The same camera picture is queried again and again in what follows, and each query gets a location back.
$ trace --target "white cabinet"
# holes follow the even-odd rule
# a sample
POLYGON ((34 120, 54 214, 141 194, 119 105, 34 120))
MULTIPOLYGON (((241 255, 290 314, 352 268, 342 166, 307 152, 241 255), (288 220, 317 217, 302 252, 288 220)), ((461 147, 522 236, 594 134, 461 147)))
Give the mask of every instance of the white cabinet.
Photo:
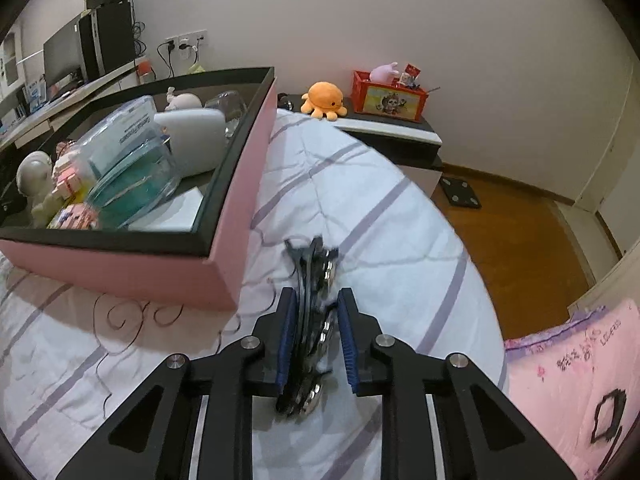
POLYGON ((22 60, 22 41, 20 24, 14 23, 0 43, 0 91, 3 97, 24 85, 24 65, 22 60))

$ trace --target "pink pillow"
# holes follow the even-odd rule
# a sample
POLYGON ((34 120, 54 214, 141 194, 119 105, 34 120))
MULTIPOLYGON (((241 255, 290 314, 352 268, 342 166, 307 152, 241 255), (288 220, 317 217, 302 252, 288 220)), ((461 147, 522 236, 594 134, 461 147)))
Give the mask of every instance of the pink pillow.
POLYGON ((505 344, 511 401, 577 478, 595 478, 640 412, 636 304, 625 300, 517 341, 505 344))

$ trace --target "red box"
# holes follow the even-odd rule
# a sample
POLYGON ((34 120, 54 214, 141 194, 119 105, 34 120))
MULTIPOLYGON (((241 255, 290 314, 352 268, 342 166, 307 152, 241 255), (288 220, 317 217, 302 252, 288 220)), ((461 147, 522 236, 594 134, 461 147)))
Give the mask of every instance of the red box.
POLYGON ((395 119, 420 122, 422 110, 429 94, 422 88, 411 90, 402 85, 381 85, 369 81, 369 72, 353 72, 351 101, 353 109, 361 114, 382 115, 395 119))

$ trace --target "white quilt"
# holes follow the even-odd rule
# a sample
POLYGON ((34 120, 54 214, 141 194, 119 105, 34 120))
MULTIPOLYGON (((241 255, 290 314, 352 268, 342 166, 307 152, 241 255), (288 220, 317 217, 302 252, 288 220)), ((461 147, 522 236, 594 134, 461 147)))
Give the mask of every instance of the white quilt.
MULTIPOLYGON (((206 356, 251 333, 294 286, 285 238, 321 234, 340 248, 334 294, 350 286, 385 333, 437 357, 464 352, 504 385, 478 271, 433 203, 375 150, 325 121, 279 113, 252 229, 234 316, 119 300, 2 261, 0 426, 38 480, 55 478, 167 355, 206 356)), ((337 338, 330 358, 328 395, 304 422, 277 422, 273 401, 255 400, 255 479, 380 477, 380 400, 351 394, 337 338)))

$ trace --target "teal plastic container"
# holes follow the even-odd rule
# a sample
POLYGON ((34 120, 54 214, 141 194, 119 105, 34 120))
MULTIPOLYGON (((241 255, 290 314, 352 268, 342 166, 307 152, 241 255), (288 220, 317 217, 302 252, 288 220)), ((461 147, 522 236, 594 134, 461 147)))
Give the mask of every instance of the teal plastic container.
POLYGON ((99 229, 122 229, 149 213, 180 184, 169 149, 152 136, 105 174, 86 202, 98 213, 99 229))

